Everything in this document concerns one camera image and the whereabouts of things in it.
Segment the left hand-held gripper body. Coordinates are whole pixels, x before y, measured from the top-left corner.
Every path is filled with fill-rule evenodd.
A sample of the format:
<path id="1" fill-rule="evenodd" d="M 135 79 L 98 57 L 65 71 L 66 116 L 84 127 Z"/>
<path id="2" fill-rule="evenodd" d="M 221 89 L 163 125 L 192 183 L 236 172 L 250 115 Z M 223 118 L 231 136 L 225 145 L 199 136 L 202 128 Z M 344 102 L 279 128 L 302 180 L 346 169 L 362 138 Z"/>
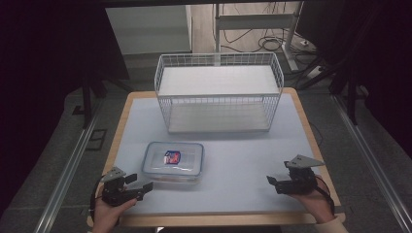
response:
<path id="1" fill-rule="evenodd" d="M 106 175 L 101 178 L 103 183 L 102 200 L 110 206 L 117 207 L 123 203 L 136 199 L 141 201 L 144 194 L 140 193 L 140 189 L 127 190 L 124 187 L 124 178 L 126 173 L 118 168 L 113 167 Z"/>

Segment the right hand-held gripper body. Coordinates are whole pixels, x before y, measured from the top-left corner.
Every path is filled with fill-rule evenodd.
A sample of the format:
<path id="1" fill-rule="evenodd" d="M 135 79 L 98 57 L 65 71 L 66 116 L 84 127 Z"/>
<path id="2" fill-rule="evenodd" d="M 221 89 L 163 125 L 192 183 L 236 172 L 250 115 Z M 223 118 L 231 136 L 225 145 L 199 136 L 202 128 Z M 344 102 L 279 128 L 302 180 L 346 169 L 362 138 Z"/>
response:
<path id="1" fill-rule="evenodd" d="M 308 194 L 318 185 L 313 167 L 324 166 L 324 162 L 298 154 L 290 161 L 284 162 L 289 169 L 289 181 L 275 181 L 278 194 Z"/>

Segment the clear plastic lidded container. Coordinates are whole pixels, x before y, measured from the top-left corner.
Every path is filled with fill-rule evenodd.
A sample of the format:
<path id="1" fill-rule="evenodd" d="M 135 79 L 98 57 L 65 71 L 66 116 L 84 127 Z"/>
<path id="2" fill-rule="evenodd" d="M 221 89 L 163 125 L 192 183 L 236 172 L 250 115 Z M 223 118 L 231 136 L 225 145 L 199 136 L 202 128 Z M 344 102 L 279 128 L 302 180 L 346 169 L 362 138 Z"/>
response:
<path id="1" fill-rule="evenodd" d="M 151 142 L 141 171 L 155 181 L 194 183 L 201 176 L 204 153 L 198 143 Z"/>

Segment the person's left hand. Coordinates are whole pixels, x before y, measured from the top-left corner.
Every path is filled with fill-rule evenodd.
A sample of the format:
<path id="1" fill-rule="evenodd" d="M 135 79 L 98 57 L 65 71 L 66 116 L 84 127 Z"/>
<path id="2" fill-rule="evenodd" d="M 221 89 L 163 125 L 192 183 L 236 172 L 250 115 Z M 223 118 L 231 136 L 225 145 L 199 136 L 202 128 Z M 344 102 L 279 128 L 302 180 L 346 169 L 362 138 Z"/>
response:
<path id="1" fill-rule="evenodd" d="M 94 199 L 92 233 L 111 233 L 121 215 L 137 204 L 137 200 L 132 199 L 117 207 L 110 206 L 102 200 L 102 192 L 103 187 L 100 186 Z"/>

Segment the person's right hand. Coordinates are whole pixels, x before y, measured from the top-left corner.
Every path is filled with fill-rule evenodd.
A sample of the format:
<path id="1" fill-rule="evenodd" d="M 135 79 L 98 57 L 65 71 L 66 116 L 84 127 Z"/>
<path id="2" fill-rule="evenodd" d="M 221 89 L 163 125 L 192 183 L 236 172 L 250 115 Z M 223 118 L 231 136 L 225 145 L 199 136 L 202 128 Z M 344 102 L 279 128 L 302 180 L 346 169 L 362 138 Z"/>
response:
<path id="1" fill-rule="evenodd" d="M 335 219 L 331 205 L 318 190 L 313 190 L 311 193 L 305 195 L 292 194 L 292 198 L 302 204 L 318 224 L 324 224 Z"/>

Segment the person's right sleeve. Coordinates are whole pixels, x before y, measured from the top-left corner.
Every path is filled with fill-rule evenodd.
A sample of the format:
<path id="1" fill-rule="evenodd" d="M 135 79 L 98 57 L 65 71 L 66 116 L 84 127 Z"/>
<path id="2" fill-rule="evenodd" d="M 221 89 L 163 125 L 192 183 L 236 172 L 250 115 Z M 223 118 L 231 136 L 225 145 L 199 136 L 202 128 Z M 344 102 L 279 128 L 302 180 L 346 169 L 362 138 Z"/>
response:
<path id="1" fill-rule="evenodd" d="M 325 223 L 316 223 L 318 233 L 349 233 L 338 217 Z"/>

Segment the black tripod stand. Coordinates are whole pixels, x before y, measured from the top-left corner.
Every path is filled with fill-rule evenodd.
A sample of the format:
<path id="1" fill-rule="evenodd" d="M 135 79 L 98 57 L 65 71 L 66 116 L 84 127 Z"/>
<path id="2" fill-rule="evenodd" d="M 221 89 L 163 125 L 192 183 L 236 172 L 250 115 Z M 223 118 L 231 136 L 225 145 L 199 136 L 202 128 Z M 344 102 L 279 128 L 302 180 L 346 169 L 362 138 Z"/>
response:
<path id="1" fill-rule="evenodd" d="M 92 120 L 92 104 L 91 95 L 94 95 L 98 99 L 105 98 L 107 96 L 108 90 L 103 84 L 104 81 L 114 84 L 120 89 L 126 91 L 127 93 L 133 92 L 134 89 L 118 79 L 114 79 L 105 75 L 101 72 L 97 72 L 95 75 L 90 75 L 84 73 L 82 75 L 82 96 L 83 96 L 83 107 L 77 106 L 73 112 L 74 115 L 84 116 L 83 129 L 86 129 L 91 125 Z"/>

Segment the white power strip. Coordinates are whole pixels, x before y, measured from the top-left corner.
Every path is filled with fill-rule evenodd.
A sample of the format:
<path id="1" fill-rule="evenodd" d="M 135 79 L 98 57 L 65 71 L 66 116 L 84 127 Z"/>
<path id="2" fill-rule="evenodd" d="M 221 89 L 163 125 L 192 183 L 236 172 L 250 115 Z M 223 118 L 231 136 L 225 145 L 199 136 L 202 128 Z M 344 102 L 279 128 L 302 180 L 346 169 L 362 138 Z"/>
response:
<path id="1" fill-rule="evenodd" d="M 308 79 L 313 79 L 320 75 L 325 70 L 324 66 L 316 66 L 312 71 L 307 75 Z"/>

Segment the white cabinet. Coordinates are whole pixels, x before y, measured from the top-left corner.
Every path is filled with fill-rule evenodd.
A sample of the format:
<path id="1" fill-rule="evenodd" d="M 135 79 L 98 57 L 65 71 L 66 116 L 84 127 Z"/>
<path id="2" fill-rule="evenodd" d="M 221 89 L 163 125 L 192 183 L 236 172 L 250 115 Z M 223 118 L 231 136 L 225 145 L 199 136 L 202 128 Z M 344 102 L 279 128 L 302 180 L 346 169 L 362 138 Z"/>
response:
<path id="1" fill-rule="evenodd" d="M 189 5 L 107 8 L 122 54 L 191 51 Z"/>

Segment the white metal stand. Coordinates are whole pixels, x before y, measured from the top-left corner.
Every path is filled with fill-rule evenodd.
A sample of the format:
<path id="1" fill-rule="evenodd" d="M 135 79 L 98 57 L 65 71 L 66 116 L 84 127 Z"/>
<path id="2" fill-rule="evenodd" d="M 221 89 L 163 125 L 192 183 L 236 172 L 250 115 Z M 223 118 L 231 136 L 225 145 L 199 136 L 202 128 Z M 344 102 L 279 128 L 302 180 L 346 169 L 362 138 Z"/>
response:
<path id="1" fill-rule="evenodd" d="M 220 5 L 215 5 L 215 52 L 221 51 L 222 30 L 245 30 L 245 29 L 288 29 L 289 34 L 285 42 L 281 44 L 282 52 L 289 64 L 290 69 L 295 72 L 298 70 L 297 64 L 292 57 L 291 45 L 295 28 L 303 6 L 302 1 L 298 1 L 291 14 L 259 14 L 259 15 L 240 15 L 229 16 L 220 13 Z"/>

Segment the metal floor rail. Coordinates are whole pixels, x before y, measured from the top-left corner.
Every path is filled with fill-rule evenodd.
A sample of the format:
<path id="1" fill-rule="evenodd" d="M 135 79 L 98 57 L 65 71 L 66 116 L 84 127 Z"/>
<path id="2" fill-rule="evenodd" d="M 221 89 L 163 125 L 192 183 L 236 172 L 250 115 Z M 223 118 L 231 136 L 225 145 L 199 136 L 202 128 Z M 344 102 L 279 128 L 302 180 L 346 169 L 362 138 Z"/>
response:
<path id="1" fill-rule="evenodd" d="M 366 166 L 368 167 L 375 182 L 377 182 L 402 232 L 412 233 L 412 215 L 409 213 L 405 203 L 402 201 L 398 192 L 395 190 L 395 187 L 391 184 L 388 176 L 383 170 L 383 167 L 380 165 L 369 144 L 361 134 L 359 127 L 353 124 L 353 122 L 347 116 L 347 109 L 344 105 L 344 102 L 335 95 L 331 95 L 330 98 L 334 102 L 338 113 L 340 114 L 357 147 L 359 148 L 360 154 L 363 157 Z"/>
<path id="2" fill-rule="evenodd" d="M 80 139 L 72 151 L 69 159 L 62 170 L 51 197 L 40 217 L 33 233 L 50 233 L 56 220 L 58 212 L 62 206 L 63 200 L 67 194 L 69 186 L 73 181 L 75 172 L 82 160 L 86 150 L 86 145 L 98 119 L 101 106 L 97 105 L 92 111 L 92 117 L 87 127 L 82 131 Z"/>

